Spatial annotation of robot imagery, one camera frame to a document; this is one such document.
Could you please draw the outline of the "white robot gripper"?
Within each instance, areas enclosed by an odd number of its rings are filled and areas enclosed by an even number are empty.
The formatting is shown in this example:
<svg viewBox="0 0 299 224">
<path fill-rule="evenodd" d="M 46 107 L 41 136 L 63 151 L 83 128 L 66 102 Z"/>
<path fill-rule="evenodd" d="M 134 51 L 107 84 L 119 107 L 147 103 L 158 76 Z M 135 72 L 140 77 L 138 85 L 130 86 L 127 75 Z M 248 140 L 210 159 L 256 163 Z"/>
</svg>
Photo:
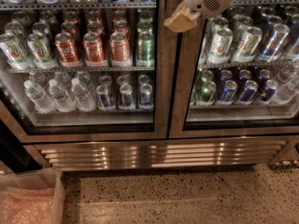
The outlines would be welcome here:
<svg viewBox="0 0 299 224">
<path fill-rule="evenodd" d="M 230 7 L 234 0 L 184 0 L 186 6 L 177 7 L 172 16 L 164 21 L 164 26 L 174 33 L 190 31 L 197 26 L 202 15 L 212 18 Z"/>
</svg>

